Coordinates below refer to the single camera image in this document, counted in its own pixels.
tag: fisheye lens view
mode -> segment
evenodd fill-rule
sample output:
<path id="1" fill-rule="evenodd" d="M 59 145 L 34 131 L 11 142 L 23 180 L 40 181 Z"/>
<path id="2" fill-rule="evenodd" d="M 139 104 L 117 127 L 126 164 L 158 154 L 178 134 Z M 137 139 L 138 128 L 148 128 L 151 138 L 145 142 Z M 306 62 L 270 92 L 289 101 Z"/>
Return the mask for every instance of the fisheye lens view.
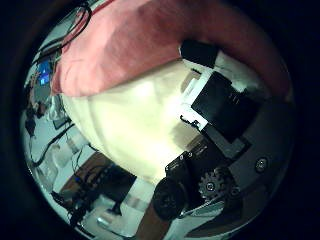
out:
<path id="1" fill-rule="evenodd" d="M 81 1 L 38 46 L 22 106 L 29 174 L 87 239 L 232 239 L 295 143 L 287 64 L 228 1 Z"/>

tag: black gear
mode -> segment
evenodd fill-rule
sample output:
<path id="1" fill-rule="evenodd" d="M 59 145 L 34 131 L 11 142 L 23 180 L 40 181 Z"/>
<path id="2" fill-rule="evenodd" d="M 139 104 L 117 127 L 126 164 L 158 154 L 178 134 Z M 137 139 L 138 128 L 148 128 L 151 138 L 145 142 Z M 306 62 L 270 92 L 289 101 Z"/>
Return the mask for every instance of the black gear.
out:
<path id="1" fill-rule="evenodd" d="M 227 182 L 223 174 L 215 170 L 214 172 L 207 172 L 199 183 L 199 192 L 201 197 L 206 200 L 218 198 L 227 192 Z"/>

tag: pink cloth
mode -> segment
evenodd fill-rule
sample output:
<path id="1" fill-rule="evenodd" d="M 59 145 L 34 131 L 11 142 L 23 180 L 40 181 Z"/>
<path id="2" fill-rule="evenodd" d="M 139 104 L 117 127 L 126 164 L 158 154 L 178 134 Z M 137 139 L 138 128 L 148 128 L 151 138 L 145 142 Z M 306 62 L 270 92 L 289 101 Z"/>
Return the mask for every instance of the pink cloth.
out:
<path id="1" fill-rule="evenodd" d="M 287 93 L 289 77 L 271 40 L 241 12 L 218 0 L 107 1 L 63 49 L 52 92 L 100 93 L 178 59 L 178 47 L 187 38 L 217 44 L 254 69 L 273 94 Z"/>

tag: screw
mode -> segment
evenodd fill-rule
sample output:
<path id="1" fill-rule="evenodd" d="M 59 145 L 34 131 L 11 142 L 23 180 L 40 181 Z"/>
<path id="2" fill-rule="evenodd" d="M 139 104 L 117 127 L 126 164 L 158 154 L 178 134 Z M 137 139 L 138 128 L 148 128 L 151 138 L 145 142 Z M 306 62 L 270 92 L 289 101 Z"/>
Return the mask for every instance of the screw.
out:
<path id="1" fill-rule="evenodd" d="M 260 158 L 256 162 L 256 171 L 258 173 L 263 173 L 268 166 L 268 160 L 266 158 Z"/>
<path id="2" fill-rule="evenodd" d="M 215 186 L 212 182 L 207 183 L 207 190 L 213 191 L 215 189 Z"/>

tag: black background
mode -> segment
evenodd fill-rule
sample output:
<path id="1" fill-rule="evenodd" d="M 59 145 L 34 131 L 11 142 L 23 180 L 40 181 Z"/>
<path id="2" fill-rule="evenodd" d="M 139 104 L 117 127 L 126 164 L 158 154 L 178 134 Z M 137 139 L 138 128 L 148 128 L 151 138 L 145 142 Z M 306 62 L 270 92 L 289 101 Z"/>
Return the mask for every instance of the black background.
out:
<path id="1" fill-rule="evenodd" d="M 19 137 L 21 84 L 50 23 L 71 0 L 1 2 L 1 239 L 78 239 L 54 213 L 26 171 Z M 296 92 L 298 132 L 288 174 L 267 209 L 235 239 L 319 239 L 319 12 L 308 1 L 231 1 L 272 37 Z"/>

